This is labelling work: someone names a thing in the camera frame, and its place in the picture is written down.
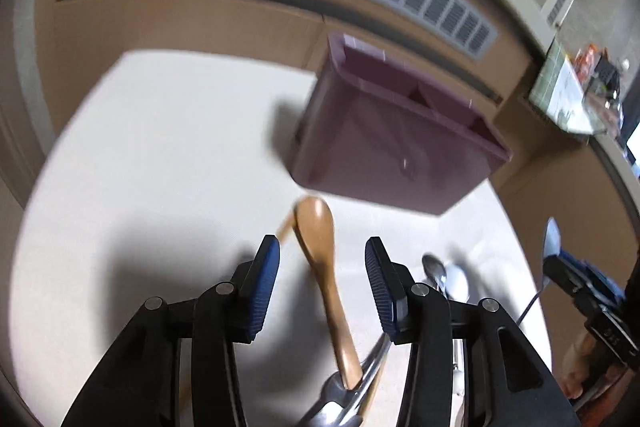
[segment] wooden spoon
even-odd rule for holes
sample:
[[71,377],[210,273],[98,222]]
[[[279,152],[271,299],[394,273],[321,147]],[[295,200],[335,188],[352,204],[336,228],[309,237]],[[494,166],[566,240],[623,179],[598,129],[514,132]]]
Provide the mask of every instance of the wooden spoon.
[[312,196],[300,200],[294,213],[296,235],[322,293],[342,383],[345,389],[354,389],[362,379],[362,367],[335,283],[334,217],[324,200]]

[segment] purple container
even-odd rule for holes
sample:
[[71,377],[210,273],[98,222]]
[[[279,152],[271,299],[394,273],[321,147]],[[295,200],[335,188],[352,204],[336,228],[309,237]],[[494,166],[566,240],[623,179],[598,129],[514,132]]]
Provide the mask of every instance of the purple container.
[[511,159],[470,100],[347,35],[329,37],[296,137],[303,187],[429,214]]

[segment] white table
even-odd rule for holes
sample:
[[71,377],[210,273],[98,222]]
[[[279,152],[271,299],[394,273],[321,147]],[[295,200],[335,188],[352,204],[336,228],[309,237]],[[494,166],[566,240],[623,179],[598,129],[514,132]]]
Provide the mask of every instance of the white table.
[[[45,427],[60,425],[148,296],[198,296],[276,231],[304,193],[281,155],[313,83],[310,73],[264,62],[142,51],[125,55],[89,95],[31,197],[12,278],[15,374]],[[380,334],[364,268],[371,235],[416,279],[425,251],[464,264],[472,299],[497,298],[512,316],[535,292],[488,182],[441,217],[326,200],[338,287],[361,358]],[[538,305],[524,331],[550,365]],[[294,423],[335,371],[319,291],[295,241],[282,248],[264,330],[236,354],[250,426]],[[407,360],[406,346],[391,349],[370,427],[395,425]]]

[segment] metal screw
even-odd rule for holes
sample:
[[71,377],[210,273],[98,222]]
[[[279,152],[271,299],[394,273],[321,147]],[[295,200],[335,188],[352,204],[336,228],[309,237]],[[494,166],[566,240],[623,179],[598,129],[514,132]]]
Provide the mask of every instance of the metal screw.
[[420,297],[424,297],[429,294],[429,286],[424,282],[417,282],[413,286],[411,286],[411,293],[414,295],[419,295]]
[[216,293],[218,295],[229,295],[233,293],[236,287],[231,282],[221,282],[216,285]]
[[157,310],[162,306],[162,299],[159,297],[149,297],[145,301],[145,308],[149,311]]
[[488,312],[493,313],[497,312],[498,309],[500,309],[500,304],[498,304],[498,301],[494,299],[485,299],[484,301],[482,301],[482,308],[484,308]]

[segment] blue gripper pad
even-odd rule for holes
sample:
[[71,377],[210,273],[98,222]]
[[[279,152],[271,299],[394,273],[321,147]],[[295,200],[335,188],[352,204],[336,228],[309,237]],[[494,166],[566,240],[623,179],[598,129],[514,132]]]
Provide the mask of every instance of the blue gripper pad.
[[379,237],[367,241],[364,263],[382,330],[395,342],[406,329],[408,302],[401,279]]
[[265,235],[238,292],[242,333],[250,343],[262,330],[280,265],[280,244],[274,235]]

